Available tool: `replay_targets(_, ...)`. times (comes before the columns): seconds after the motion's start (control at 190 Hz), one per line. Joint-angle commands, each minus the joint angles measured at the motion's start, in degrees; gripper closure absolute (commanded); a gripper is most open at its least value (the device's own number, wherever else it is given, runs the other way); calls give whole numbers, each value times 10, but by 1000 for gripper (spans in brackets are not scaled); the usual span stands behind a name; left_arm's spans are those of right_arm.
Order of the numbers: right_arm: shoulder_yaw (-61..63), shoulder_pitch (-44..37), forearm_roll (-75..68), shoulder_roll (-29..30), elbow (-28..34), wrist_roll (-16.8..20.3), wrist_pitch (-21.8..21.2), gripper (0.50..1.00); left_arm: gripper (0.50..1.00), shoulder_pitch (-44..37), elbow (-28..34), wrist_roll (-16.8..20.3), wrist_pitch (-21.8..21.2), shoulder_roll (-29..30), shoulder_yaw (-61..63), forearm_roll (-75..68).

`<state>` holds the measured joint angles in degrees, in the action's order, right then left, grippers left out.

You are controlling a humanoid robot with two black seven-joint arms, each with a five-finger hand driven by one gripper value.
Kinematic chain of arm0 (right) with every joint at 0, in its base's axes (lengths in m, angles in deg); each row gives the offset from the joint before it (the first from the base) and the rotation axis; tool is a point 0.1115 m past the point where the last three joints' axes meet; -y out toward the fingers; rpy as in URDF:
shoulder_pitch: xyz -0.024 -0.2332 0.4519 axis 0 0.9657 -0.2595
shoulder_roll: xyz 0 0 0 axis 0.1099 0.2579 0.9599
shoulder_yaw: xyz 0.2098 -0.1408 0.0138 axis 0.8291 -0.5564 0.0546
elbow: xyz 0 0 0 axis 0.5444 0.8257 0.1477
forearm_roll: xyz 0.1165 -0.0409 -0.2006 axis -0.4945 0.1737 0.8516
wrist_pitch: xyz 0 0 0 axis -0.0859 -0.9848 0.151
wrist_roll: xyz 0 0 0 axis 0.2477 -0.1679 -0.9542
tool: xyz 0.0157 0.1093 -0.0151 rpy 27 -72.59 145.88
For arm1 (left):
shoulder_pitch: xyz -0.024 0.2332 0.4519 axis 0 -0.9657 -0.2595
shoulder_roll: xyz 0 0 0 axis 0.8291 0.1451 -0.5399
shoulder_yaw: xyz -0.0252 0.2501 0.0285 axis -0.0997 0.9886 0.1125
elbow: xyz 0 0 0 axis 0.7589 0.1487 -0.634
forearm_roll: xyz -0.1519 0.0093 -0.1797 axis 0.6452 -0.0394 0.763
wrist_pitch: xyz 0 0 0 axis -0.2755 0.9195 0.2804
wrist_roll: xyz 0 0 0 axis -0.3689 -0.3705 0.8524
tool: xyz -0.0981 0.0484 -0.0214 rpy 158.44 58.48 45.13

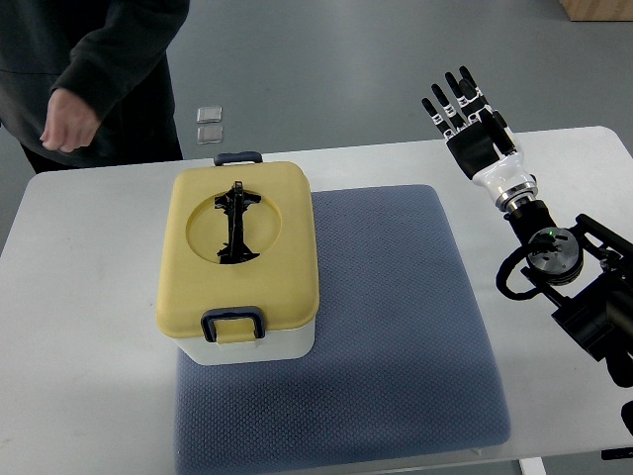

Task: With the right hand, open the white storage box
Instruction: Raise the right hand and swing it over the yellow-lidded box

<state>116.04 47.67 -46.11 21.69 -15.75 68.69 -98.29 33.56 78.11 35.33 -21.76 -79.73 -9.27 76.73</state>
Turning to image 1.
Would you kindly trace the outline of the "person's bare hand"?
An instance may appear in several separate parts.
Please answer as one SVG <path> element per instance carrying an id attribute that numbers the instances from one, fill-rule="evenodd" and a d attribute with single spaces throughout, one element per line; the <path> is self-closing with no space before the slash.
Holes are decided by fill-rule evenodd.
<path id="1" fill-rule="evenodd" d="M 73 152 L 90 145 L 100 125 L 97 114 L 82 98 L 58 88 L 48 100 L 41 142 L 48 150 Z"/>

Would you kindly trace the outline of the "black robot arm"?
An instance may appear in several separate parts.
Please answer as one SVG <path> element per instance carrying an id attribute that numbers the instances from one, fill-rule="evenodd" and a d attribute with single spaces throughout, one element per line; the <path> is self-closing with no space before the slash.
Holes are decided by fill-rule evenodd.
<path id="1" fill-rule="evenodd" d="M 559 228 L 541 200 L 523 195 L 502 207 L 520 247 L 501 264 L 497 289 L 513 301 L 545 296 L 553 320 L 607 371 L 620 387 L 632 386 L 632 243 L 580 214 Z M 585 257 L 601 272 L 573 297 L 557 289 L 578 278 Z"/>

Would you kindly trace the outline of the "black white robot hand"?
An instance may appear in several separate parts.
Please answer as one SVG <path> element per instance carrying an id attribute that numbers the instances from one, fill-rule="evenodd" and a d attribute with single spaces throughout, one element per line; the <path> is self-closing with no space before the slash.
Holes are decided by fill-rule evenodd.
<path id="1" fill-rule="evenodd" d="M 436 83 L 431 91 L 439 106 L 423 98 L 421 105 L 464 175 L 489 193 L 496 207 L 510 213 L 536 200 L 536 178 L 523 167 L 523 152 L 500 112 L 494 109 L 464 65 L 460 76 L 447 72 L 450 101 Z"/>

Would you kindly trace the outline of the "person's dark sleeve forearm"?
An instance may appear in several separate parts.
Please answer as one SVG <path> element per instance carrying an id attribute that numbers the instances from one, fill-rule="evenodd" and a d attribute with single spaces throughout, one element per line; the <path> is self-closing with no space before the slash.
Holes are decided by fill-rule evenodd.
<path id="1" fill-rule="evenodd" d="M 188 1 L 60 1 L 69 64 L 51 89 L 65 89 L 105 119 L 114 110 L 174 111 L 166 50 Z"/>

